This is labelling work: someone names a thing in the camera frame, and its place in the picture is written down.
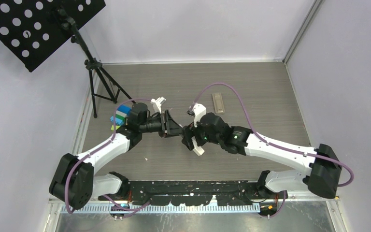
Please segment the grey toy brick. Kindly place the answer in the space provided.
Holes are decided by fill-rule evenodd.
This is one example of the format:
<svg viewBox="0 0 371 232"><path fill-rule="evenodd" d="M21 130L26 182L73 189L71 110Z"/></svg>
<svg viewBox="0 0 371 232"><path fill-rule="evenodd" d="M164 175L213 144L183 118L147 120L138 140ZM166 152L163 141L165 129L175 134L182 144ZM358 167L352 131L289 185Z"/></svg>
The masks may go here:
<svg viewBox="0 0 371 232"><path fill-rule="evenodd" d="M115 112L115 118L119 119L119 120L125 120L127 114L124 113L124 112L121 112L121 111L116 111Z"/></svg>

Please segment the white slim remote control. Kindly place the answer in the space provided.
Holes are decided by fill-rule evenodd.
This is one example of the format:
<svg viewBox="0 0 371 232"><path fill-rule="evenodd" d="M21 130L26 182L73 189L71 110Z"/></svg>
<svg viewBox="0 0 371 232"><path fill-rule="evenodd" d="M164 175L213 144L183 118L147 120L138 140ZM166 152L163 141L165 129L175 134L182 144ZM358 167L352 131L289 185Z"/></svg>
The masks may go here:
<svg viewBox="0 0 371 232"><path fill-rule="evenodd" d="M205 150L201 146L197 146L197 145L194 145L194 148L192 149L192 151L198 156L202 156L205 152Z"/></svg>

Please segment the aluminium rail frame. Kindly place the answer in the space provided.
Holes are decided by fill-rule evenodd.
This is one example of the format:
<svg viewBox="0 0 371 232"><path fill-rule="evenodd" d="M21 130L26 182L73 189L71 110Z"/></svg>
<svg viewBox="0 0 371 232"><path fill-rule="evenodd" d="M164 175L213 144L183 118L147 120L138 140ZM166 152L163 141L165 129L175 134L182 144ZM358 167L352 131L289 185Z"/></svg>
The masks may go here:
<svg viewBox="0 0 371 232"><path fill-rule="evenodd" d="M278 207L282 205L283 202L288 202L289 200L315 200L319 201L320 197L310 196L308 193L303 193L300 191L288 192L287 197L282 200L277 200L272 203L270 200L266 200L261 203L252 203L251 205L243 206L219 206L216 200L212 200L206 206L185 206L184 204L180 206L174 206L169 204L168 206L153 206L150 203L145 203L141 206L134 205L133 203L127 203L125 201L114 201L111 198L107 200L100 200L99 197L92 198L83 208L75 211L75 213L102 213L109 212L111 215L117 214L130 214L137 211L140 213L259 213L260 215L274 215L278 211Z"/></svg>

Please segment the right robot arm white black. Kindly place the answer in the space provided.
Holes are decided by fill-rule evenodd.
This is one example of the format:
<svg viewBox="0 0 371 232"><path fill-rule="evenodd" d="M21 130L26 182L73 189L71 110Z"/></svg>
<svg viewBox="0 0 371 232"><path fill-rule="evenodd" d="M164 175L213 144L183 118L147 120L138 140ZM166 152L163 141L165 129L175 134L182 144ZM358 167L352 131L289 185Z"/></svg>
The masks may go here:
<svg viewBox="0 0 371 232"><path fill-rule="evenodd" d="M249 128L229 126L213 113L185 126L182 143L198 155L203 154L203 145L212 143L231 154L260 157L290 167L288 171L261 172L256 190L262 198L285 190L308 190L326 199L336 197L342 166L329 145L314 148L288 144L254 134Z"/></svg>

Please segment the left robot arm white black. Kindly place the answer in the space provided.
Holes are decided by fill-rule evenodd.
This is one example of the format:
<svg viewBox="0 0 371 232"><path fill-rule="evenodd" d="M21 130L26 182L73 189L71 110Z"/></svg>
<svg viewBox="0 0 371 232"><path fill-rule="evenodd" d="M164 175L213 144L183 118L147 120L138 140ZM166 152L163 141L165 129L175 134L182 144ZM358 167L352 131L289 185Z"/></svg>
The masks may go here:
<svg viewBox="0 0 371 232"><path fill-rule="evenodd" d="M63 201L69 214L83 208L92 198L111 194L117 200L128 196L129 188L119 174L95 174L119 155L135 147L145 133L158 133L160 137L174 137L183 134L183 127L173 120L168 110L162 111L164 98L152 99L154 113L145 103L131 107L120 105L119 116L123 123L112 135L94 148L72 155L63 155L58 163L49 186L49 193Z"/></svg>

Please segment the green blue toy brick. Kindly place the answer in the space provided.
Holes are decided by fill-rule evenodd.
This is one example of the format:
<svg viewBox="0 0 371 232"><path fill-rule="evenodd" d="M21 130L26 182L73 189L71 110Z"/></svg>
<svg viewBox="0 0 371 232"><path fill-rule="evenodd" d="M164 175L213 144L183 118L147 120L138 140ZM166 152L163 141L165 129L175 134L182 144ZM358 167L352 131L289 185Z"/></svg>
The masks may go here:
<svg viewBox="0 0 371 232"><path fill-rule="evenodd" d="M125 118L120 116L111 116L110 121L115 123L117 126L121 126L125 124Z"/></svg>

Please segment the black perforated music stand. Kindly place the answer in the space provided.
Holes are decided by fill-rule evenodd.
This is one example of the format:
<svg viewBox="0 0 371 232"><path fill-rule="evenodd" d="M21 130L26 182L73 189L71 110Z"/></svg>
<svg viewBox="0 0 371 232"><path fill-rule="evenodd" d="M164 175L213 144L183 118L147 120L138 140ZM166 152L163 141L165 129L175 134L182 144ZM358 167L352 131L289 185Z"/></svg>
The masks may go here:
<svg viewBox="0 0 371 232"><path fill-rule="evenodd" d="M106 6L103 0L0 0L0 41L33 72L66 41L80 46L89 72L92 102L93 74L105 86L105 100L117 103L120 93L131 96L107 73L90 52L80 29Z"/></svg>

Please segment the lime green toy wedge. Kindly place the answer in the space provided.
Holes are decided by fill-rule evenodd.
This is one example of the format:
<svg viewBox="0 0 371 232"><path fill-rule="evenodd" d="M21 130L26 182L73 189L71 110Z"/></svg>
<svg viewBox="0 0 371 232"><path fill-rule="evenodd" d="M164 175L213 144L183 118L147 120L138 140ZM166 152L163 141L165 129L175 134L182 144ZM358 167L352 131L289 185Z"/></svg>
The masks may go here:
<svg viewBox="0 0 371 232"><path fill-rule="evenodd" d="M111 130L112 130L112 131L117 130L117 129L119 129L119 128L120 128L119 125L112 125L112 126L111 126Z"/></svg>

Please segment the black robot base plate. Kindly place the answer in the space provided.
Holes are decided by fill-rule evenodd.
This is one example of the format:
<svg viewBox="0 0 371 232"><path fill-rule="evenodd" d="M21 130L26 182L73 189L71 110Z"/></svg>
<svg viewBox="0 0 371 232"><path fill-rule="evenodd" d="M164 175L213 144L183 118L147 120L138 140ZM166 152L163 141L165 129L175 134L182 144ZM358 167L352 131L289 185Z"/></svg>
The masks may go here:
<svg viewBox="0 0 371 232"><path fill-rule="evenodd" d="M216 200L219 206L243 206L286 198L283 192L272 193L256 182L236 181L129 181L117 193L99 196L100 200L111 198L141 206L206 206Z"/></svg>

